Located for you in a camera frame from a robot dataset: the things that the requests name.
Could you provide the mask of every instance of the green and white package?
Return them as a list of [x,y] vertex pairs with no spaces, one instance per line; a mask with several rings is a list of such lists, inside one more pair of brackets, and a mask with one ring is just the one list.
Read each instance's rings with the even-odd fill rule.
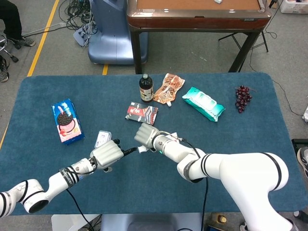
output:
[[194,87],[191,87],[182,98],[210,121],[217,122],[218,116],[226,110],[224,106],[217,104],[211,97]]

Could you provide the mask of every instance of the oreo cookie package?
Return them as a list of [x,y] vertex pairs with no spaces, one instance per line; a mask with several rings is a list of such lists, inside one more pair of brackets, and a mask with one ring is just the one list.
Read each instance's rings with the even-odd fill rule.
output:
[[62,143],[70,144],[85,138],[74,104],[70,99],[63,100],[51,107]]

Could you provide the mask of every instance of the black pants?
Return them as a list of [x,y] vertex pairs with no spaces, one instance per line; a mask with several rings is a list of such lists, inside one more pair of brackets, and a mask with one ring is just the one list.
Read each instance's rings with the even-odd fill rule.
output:
[[0,19],[4,21],[7,37],[21,39],[21,23],[17,6],[7,0],[0,0]]

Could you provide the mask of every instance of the bunch of grapes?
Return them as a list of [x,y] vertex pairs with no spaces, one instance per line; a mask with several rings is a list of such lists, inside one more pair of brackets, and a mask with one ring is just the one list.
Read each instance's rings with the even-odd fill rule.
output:
[[236,103],[235,106],[238,108],[239,113],[242,113],[245,111],[245,107],[248,105],[250,100],[252,99],[252,96],[249,93],[249,88],[241,85],[236,90]]

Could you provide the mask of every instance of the blue table mat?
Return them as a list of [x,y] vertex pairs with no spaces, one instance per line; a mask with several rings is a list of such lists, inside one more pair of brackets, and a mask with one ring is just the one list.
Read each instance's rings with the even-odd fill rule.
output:
[[[159,108],[155,127],[177,132],[208,153],[271,152],[289,169],[287,185],[269,193],[278,211],[295,211],[308,204],[307,191],[279,107],[270,76],[263,73],[180,74],[185,79],[171,107]],[[38,76],[26,78],[17,94],[13,114],[0,150],[0,191],[22,180],[37,179],[48,190],[48,178],[63,167],[88,158],[99,130],[112,132],[121,147],[137,146],[140,123],[126,120],[131,101],[140,102],[140,75]],[[154,90],[164,75],[151,75]],[[245,85],[253,99],[244,113],[234,106],[235,88]],[[211,122],[181,98],[191,86],[210,95],[226,111]],[[70,98],[75,104],[85,139],[68,146],[60,142],[51,105]],[[176,163],[159,153],[134,152],[113,164],[113,171],[97,170],[71,188],[83,213],[201,212],[205,180],[185,181]],[[219,180],[209,179],[207,212],[239,211]],[[37,214],[74,214],[78,210],[67,192],[56,196]],[[26,214],[18,204],[13,215]]]

